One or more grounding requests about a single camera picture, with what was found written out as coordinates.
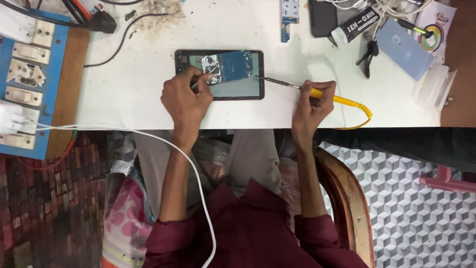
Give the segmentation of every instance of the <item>white desk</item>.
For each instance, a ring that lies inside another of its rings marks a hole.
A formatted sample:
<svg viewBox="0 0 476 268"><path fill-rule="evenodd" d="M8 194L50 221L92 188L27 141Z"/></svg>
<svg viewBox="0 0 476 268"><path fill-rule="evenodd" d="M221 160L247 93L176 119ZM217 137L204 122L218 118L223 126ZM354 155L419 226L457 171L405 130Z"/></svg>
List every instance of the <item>white desk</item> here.
<svg viewBox="0 0 476 268"><path fill-rule="evenodd" d="M313 38L306 2L301 0L300 24L291 24L291 40L281 43L279 0L186 0L185 17L166 24L157 38L151 37L152 30L137 32L130 40L128 34L114 60L85 70L76 123L172 129L160 96L163 82L175 75L175 50L244 49L263 51L268 77L294 84L337 81L337 95L366 105L374 114L367 127L439 126L439 112L413 103L415 81L383 52L374 57L367 80L355 66L365 42L354 40L339 51L329 40ZM87 64L113 54L130 23L123 15L139 5L115 7L122 15L116 19L118 29L113 35L92 34ZM295 89L266 82L263 100L213 102L201 128L290 128L297 97ZM349 127L365 120L362 111L337 103L320 127Z"/></svg>

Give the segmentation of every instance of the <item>hand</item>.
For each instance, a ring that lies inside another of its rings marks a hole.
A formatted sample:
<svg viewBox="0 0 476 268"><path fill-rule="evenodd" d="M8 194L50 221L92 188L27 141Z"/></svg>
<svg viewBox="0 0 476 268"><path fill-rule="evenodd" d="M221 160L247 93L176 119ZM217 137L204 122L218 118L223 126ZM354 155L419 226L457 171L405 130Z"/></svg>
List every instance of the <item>hand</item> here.
<svg viewBox="0 0 476 268"><path fill-rule="evenodd" d="M174 121L173 141L177 146L192 147L198 137L200 124L213 101L207 81L212 74L203 74L189 66L181 74L164 82L160 100ZM198 77L195 94L190 84Z"/></svg>
<svg viewBox="0 0 476 268"><path fill-rule="evenodd" d="M310 97L312 88L322 91L321 99ZM336 82L317 83L306 80L300 90L301 96L293 115L291 132L296 149L305 151L312 149L314 132L322 120L334 109Z"/></svg>

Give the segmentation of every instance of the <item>light blue card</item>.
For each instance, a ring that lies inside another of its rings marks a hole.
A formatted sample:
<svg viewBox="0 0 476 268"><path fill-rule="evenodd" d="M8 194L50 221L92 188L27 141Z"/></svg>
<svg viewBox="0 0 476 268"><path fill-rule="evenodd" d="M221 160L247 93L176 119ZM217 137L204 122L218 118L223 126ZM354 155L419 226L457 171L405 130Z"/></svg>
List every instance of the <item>light blue card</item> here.
<svg viewBox="0 0 476 268"><path fill-rule="evenodd" d="M433 56L392 18L377 32L376 40L378 48L416 81L420 81L433 62Z"/></svg>

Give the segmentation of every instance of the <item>black clip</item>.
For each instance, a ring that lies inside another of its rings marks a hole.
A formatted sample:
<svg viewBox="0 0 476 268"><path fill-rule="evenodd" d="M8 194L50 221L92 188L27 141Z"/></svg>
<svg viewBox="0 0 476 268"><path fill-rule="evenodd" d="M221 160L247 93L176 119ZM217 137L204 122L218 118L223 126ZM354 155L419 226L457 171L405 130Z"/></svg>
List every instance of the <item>black clip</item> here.
<svg viewBox="0 0 476 268"><path fill-rule="evenodd" d="M372 62L372 58L374 56L378 56L378 46L377 46L377 41L376 40L371 40L367 44L367 53L356 62L356 65L359 66L364 60L368 58L368 61L365 63L365 77L367 79L370 79L370 63Z"/></svg>

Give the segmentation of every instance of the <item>white charger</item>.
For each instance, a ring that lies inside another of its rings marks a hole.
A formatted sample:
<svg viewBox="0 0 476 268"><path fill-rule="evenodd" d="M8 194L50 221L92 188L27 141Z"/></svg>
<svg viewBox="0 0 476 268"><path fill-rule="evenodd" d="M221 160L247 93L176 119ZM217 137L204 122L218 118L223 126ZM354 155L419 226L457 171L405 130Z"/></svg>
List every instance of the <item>white charger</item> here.
<svg viewBox="0 0 476 268"><path fill-rule="evenodd" d="M15 134L20 130L25 122L22 112L20 105L0 100L0 134Z"/></svg>

